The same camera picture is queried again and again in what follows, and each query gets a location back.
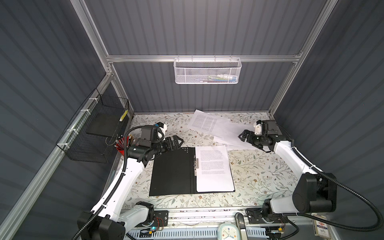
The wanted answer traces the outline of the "paper sheet with technical drawing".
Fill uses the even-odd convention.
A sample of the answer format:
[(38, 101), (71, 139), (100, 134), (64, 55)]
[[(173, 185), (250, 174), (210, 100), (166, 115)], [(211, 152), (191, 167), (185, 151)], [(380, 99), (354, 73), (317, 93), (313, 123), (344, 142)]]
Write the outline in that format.
[(252, 144), (247, 143), (246, 141), (243, 142), (239, 139), (239, 135), (242, 134), (244, 130), (254, 132), (255, 126), (232, 122), (221, 124), (217, 135), (214, 136), (214, 141), (225, 145), (228, 151), (255, 149), (256, 147), (252, 146)]

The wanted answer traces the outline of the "orange black file folder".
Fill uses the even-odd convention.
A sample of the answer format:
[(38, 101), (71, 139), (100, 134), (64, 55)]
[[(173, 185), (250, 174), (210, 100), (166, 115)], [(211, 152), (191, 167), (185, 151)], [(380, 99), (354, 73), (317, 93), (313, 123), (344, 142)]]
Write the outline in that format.
[(196, 189), (195, 148), (180, 148), (155, 159), (149, 196), (210, 194)]

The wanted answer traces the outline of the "printed paper sheet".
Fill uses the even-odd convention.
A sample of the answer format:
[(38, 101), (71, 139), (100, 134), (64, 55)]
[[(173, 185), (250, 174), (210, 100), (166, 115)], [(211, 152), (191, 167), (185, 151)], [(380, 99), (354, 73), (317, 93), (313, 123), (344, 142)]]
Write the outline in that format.
[(234, 192), (235, 185), (226, 146), (195, 147), (198, 193)]
[(230, 123), (230, 119), (195, 110), (188, 123), (188, 128), (197, 132), (221, 137), (224, 131), (223, 128), (228, 123)]

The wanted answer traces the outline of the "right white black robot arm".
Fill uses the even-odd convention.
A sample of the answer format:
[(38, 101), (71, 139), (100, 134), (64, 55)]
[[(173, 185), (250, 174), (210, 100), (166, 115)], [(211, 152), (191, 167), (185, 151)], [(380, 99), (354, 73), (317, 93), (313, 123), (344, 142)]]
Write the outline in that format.
[(277, 154), (299, 180), (292, 196), (265, 200), (260, 212), (263, 220), (272, 223), (285, 214), (334, 212), (337, 185), (323, 178), (321, 169), (295, 148), (289, 133), (273, 120), (258, 120), (254, 127), (253, 131), (243, 130), (238, 138), (266, 153)]

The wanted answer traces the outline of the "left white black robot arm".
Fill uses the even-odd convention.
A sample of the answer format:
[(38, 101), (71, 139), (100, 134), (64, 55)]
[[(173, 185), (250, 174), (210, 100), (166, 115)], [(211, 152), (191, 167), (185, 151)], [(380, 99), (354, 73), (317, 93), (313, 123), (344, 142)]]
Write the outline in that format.
[(123, 164), (117, 176), (89, 212), (78, 218), (78, 231), (74, 240), (123, 240), (137, 225), (151, 224), (154, 207), (138, 202), (127, 213), (122, 214), (126, 197), (148, 162), (164, 153), (178, 150), (184, 143), (179, 136), (166, 137), (167, 126), (161, 122), (125, 130), (123, 134)]

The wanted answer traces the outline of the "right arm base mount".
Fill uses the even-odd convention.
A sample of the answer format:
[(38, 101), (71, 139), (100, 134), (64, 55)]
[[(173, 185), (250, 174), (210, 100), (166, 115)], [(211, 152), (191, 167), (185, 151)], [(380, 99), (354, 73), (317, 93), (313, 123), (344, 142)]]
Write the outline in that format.
[(288, 221), (282, 216), (264, 217), (262, 208), (246, 208), (245, 213), (250, 224), (286, 224)]

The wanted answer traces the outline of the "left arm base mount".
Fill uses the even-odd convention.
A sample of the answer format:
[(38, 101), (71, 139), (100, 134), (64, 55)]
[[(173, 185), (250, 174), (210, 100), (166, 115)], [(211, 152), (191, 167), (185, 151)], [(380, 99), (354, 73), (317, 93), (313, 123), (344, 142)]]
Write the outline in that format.
[(155, 210), (150, 222), (139, 223), (135, 228), (166, 227), (168, 225), (169, 211)]

